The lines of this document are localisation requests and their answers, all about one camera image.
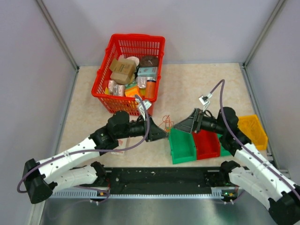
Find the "pink wrapped snack pack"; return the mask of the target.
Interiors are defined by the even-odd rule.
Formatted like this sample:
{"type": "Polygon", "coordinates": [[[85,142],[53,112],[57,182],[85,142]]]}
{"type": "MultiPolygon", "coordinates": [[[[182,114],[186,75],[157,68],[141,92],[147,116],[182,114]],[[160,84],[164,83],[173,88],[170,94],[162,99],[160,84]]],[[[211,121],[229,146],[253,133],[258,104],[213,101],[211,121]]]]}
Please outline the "pink wrapped snack pack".
{"type": "Polygon", "coordinates": [[[124,97],[125,96],[125,85],[118,84],[114,80],[108,81],[108,92],[113,96],[124,97]]]}

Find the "red plastic shopping basket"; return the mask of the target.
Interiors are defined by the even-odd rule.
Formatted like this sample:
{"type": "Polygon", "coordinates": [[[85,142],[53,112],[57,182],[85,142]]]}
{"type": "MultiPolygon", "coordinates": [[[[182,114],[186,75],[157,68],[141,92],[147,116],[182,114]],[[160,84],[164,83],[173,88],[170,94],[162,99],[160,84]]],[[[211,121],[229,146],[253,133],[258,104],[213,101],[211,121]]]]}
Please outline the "red plastic shopping basket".
{"type": "Polygon", "coordinates": [[[161,80],[161,69],[164,57],[165,38],[163,36],[152,36],[146,34],[113,34],[106,47],[104,58],[91,89],[93,97],[103,104],[110,113],[124,110],[130,115],[138,116],[137,102],[132,97],[120,97],[105,94],[108,87],[111,70],[109,69],[113,59],[124,55],[141,58],[145,55],[153,55],[158,58],[159,65],[157,71],[157,82],[155,86],[155,96],[149,101],[152,106],[148,109],[149,114],[153,114],[154,105],[158,98],[159,83],[161,80]]]}

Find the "teal snack box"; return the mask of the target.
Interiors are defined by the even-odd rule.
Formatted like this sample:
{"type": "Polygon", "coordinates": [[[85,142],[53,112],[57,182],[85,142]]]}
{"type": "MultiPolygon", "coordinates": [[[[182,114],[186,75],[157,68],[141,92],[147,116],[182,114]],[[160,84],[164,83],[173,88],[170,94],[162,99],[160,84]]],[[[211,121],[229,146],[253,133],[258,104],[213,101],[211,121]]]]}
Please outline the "teal snack box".
{"type": "Polygon", "coordinates": [[[140,67],[137,75],[140,77],[156,77],[158,67],[140,67]]]}

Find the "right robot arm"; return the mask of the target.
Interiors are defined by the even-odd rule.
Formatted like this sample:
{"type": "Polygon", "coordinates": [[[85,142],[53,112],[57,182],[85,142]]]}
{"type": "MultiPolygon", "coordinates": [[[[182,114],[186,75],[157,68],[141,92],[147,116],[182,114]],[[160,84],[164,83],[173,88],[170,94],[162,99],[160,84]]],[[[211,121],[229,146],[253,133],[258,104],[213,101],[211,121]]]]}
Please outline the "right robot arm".
{"type": "Polygon", "coordinates": [[[174,128],[186,133],[201,130],[220,135],[225,150],[242,162],[224,161],[219,170],[223,185],[237,185],[257,199],[278,225],[293,225],[300,220],[300,187],[270,163],[239,129],[236,112],[222,107],[218,116],[209,117],[196,108],[174,128]]]}

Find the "white round plate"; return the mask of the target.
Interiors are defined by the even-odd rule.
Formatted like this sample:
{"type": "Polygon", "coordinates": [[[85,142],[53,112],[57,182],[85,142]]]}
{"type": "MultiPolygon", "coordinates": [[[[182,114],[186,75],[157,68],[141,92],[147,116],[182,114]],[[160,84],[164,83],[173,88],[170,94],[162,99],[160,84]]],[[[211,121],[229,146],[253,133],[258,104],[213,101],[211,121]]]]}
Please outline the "white round plate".
{"type": "Polygon", "coordinates": [[[119,58],[118,58],[118,61],[121,61],[121,60],[131,60],[131,61],[134,61],[137,67],[139,66],[139,63],[140,63],[139,58],[135,57],[135,56],[130,56],[130,57],[126,58],[124,55],[120,55],[119,58]]]}

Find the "green plastic bin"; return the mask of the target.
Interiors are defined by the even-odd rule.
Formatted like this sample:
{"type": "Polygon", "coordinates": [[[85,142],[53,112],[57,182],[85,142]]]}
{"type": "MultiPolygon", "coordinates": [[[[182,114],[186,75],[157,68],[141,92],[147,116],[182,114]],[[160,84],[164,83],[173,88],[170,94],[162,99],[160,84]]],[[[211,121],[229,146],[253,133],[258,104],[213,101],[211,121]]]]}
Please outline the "green plastic bin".
{"type": "Polygon", "coordinates": [[[173,164],[196,161],[196,147],[192,134],[172,128],[169,143],[173,164]]]}
{"type": "Polygon", "coordinates": [[[230,152],[227,151],[227,150],[223,147],[223,145],[221,144],[220,137],[221,137],[221,135],[220,135],[220,134],[217,134],[217,138],[218,138],[219,144],[220,144],[220,157],[231,156],[230,152]]]}

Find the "small brown cardboard box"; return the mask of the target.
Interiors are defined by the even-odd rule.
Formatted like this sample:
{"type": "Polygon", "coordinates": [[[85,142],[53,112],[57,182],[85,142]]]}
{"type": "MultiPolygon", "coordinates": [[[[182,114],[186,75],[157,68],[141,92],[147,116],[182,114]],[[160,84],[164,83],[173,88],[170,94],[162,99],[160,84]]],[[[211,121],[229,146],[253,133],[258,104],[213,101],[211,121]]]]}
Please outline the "small brown cardboard box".
{"type": "Polygon", "coordinates": [[[118,84],[126,85],[130,83],[132,76],[133,74],[127,75],[127,74],[112,72],[110,79],[114,80],[118,84]]]}

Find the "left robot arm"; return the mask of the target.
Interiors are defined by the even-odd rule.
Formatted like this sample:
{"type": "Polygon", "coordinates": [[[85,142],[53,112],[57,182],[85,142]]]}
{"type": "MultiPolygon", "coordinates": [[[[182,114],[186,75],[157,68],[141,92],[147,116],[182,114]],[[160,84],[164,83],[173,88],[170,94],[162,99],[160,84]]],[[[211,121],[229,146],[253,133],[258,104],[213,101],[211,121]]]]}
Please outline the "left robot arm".
{"type": "Polygon", "coordinates": [[[139,116],[130,120],[125,111],[117,111],[102,128],[90,134],[76,146],[53,157],[25,162],[21,182],[25,186],[32,204],[48,199],[62,189],[79,185],[106,182],[106,171],[102,164],[79,164],[108,152],[119,151],[119,140],[141,136],[141,142],[152,142],[168,137],[168,133],[155,124],[151,116],[139,116]]]}

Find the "silver foil snack pack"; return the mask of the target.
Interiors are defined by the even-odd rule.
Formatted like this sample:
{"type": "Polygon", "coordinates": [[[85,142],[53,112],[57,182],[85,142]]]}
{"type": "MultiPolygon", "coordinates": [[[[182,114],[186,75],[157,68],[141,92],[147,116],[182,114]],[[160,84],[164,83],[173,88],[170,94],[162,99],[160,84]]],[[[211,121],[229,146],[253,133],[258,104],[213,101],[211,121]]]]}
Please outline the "silver foil snack pack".
{"type": "Polygon", "coordinates": [[[156,81],[156,78],[155,77],[138,76],[136,81],[137,81],[137,86],[140,89],[145,89],[147,86],[147,81],[156,81]]]}

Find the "red plastic bin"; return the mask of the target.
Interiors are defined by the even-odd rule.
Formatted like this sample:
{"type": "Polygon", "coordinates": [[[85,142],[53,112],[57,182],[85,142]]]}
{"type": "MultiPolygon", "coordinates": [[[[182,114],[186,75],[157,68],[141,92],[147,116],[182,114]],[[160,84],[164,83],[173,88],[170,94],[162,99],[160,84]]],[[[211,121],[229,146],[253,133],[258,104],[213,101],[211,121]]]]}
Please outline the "red plastic bin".
{"type": "Polygon", "coordinates": [[[217,158],[220,156],[221,146],[217,134],[201,130],[199,133],[192,134],[197,160],[217,158]]]}

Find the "yellow plastic bin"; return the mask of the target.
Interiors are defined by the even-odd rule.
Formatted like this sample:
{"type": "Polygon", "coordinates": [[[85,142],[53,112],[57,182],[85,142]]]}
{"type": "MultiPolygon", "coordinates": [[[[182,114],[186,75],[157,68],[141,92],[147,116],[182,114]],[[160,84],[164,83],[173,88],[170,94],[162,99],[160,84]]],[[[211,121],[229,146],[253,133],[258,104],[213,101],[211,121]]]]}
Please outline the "yellow plastic bin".
{"type": "Polygon", "coordinates": [[[267,149],[268,137],[256,114],[240,116],[238,127],[259,151],[267,149]]]}

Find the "left green plastic bin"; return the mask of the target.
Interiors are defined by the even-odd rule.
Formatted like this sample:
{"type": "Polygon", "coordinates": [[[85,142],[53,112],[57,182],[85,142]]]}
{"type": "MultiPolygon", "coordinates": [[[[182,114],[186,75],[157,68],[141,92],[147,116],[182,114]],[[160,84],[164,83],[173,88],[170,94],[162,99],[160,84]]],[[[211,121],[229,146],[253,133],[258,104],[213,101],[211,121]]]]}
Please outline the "left green plastic bin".
{"type": "Polygon", "coordinates": [[[196,161],[196,147],[192,134],[172,128],[169,143],[173,164],[196,161]]]}

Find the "right green plastic bin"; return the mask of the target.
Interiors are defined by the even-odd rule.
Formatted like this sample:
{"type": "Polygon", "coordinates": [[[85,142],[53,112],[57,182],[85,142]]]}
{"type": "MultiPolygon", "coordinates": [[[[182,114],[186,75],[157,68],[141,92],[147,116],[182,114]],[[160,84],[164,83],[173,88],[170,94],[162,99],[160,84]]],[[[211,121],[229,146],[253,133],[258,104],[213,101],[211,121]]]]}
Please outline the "right green plastic bin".
{"type": "Polygon", "coordinates": [[[231,156],[230,152],[227,151],[227,150],[223,147],[223,145],[221,144],[220,137],[221,137],[221,135],[220,135],[220,134],[217,134],[217,138],[218,138],[219,144],[220,144],[220,157],[231,156]]]}

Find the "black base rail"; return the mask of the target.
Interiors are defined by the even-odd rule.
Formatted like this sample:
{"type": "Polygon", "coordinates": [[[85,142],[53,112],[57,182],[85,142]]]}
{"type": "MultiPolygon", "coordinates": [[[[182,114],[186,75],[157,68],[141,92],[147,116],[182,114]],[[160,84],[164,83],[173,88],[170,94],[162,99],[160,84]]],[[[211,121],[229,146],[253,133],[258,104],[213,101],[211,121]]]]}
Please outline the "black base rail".
{"type": "Polygon", "coordinates": [[[235,191],[216,167],[115,167],[107,168],[102,184],[115,195],[210,194],[212,188],[235,191]]]}

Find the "white tissue pack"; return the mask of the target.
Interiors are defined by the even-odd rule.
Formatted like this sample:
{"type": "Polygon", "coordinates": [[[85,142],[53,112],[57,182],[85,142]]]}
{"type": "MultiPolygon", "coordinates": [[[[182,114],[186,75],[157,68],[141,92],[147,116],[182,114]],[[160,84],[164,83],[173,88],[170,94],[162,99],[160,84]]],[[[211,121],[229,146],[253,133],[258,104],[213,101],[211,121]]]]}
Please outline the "white tissue pack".
{"type": "MultiPolygon", "coordinates": [[[[119,149],[128,148],[129,147],[129,142],[130,142],[130,138],[119,139],[118,140],[119,145],[115,149],[119,150],[119,149]]],[[[125,152],[124,151],[114,151],[114,152],[111,152],[111,154],[123,156],[125,154],[125,152]]]]}

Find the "orange bottle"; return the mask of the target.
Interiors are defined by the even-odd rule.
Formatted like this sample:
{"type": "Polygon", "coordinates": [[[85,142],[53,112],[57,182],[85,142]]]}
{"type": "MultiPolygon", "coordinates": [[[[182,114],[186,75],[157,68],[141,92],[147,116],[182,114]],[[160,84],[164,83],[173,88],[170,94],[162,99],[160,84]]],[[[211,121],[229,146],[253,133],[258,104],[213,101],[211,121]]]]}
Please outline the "orange bottle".
{"type": "Polygon", "coordinates": [[[155,80],[147,80],[145,97],[149,98],[149,99],[154,98],[155,89],[156,89],[156,81],[155,80]]]}

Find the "orange yellow sticky notes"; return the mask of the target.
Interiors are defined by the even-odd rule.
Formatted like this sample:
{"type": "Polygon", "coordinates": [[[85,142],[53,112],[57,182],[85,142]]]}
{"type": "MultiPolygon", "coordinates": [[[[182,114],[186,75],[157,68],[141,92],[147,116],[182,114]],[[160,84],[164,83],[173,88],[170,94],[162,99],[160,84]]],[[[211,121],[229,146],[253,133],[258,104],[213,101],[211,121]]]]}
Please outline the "orange yellow sticky notes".
{"type": "Polygon", "coordinates": [[[134,98],[135,95],[141,97],[139,87],[136,85],[131,85],[125,88],[125,96],[128,98],[134,98]]]}

